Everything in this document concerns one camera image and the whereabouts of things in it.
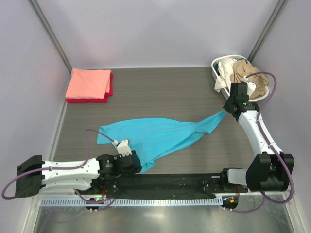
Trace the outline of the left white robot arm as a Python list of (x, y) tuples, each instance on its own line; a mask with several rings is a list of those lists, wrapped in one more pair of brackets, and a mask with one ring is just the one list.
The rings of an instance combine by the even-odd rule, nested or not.
[(17, 167), (15, 197), (32, 197), (39, 193), (77, 189), (98, 194), (102, 191), (100, 179), (113, 179), (121, 174), (135, 174), (141, 171), (140, 159), (136, 152), (129, 155), (103, 154), (89, 159), (83, 166), (82, 161), (55, 162), (43, 161), (41, 155), (34, 155)]

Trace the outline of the turquoise t shirt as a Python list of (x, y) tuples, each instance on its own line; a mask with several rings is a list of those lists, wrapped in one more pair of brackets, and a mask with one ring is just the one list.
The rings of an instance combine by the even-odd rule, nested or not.
[(221, 123), (226, 111), (219, 111), (199, 122), (180, 122), (167, 118), (142, 118), (104, 125), (99, 132), (111, 139), (128, 139), (140, 159), (141, 172), (155, 165), (155, 160), (187, 148), (210, 134)]

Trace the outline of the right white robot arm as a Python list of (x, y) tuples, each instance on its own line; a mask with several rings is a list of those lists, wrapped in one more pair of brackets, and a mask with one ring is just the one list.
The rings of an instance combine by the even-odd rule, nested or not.
[(254, 160), (247, 169), (228, 168), (227, 175), (219, 179), (225, 192), (236, 185), (246, 186), (250, 191), (286, 191), (294, 167), (294, 158), (284, 153), (274, 142), (265, 127), (260, 108), (250, 102), (246, 83), (232, 83), (230, 96), (224, 110), (230, 113), (244, 129), (254, 153)]

